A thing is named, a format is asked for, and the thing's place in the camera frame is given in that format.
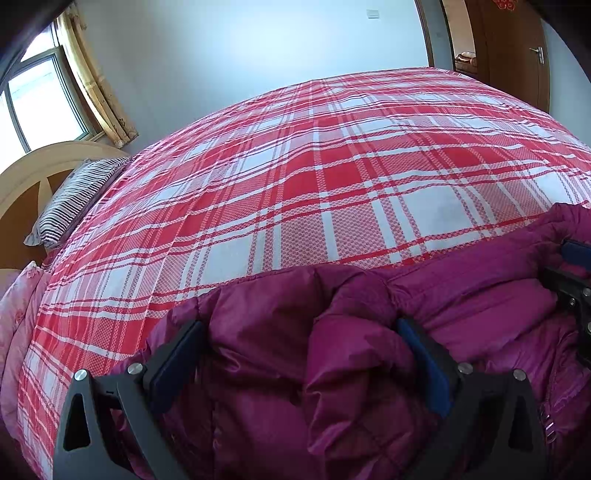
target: black bracket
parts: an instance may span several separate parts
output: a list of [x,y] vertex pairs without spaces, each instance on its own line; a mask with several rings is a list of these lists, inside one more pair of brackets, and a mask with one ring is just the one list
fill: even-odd
[[[591,247],[588,245],[566,241],[561,253],[573,265],[591,267]],[[540,272],[540,282],[558,294],[558,308],[574,313],[579,331],[577,359],[591,369],[591,285],[576,275],[551,267],[545,267]]]
[[137,480],[115,430],[121,410],[157,480],[189,480],[153,415],[166,412],[194,373],[206,345],[201,322],[186,323],[146,364],[121,375],[76,372],[64,402],[53,456],[54,480]]
[[474,372],[470,364],[457,364],[416,322],[399,319],[397,331],[417,360],[427,406],[444,418],[404,479],[445,480],[452,473],[461,480],[543,479],[544,433],[525,372]]

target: door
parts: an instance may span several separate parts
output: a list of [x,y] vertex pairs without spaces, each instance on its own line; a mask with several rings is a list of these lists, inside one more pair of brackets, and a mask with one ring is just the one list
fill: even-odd
[[550,69],[540,16],[525,0],[514,10],[493,0],[466,0],[478,79],[533,105],[550,108]]

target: curtain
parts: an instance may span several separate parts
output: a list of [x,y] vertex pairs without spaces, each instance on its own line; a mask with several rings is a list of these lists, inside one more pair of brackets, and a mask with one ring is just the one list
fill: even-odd
[[114,146],[121,148],[137,137],[138,133],[97,65],[84,30],[86,24],[81,20],[76,4],[71,4],[57,17],[57,36],[80,90],[107,137]]

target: bedspread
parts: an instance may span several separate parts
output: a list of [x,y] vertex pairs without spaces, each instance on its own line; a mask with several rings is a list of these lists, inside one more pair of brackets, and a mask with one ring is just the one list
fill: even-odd
[[313,80],[139,153],[54,260],[21,373],[25,457],[51,477],[67,387],[179,302],[295,265],[412,263],[588,203],[591,150],[547,114],[435,69]]

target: striped pillow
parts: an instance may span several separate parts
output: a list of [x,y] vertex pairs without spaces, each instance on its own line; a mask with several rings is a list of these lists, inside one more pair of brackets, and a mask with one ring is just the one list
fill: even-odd
[[128,161],[129,157],[82,162],[47,204],[24,244],[44,245],[47,249],[62,245]]

